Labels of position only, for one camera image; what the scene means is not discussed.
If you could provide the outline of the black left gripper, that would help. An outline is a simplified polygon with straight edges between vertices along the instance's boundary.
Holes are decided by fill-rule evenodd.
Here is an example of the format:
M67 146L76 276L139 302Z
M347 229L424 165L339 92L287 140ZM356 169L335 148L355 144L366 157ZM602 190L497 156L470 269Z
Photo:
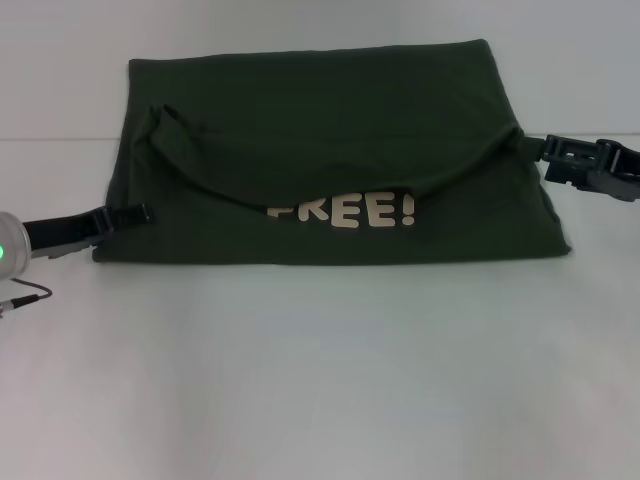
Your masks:
M89 212L26 222L31 258L56 259L100 244L108 234L152 225L155 215L146 204L100 207Z

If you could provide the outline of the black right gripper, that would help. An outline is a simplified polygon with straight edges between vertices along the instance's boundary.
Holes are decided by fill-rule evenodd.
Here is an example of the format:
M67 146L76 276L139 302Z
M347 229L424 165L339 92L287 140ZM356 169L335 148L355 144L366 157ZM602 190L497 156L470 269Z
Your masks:
M547 182L570 184L577 190L606 194L624 202L639 199L639 152L612 140L588 142L557 135L544 139L524 137L521 160L547 162L544 176ZM590 184L588 173L594 167Z

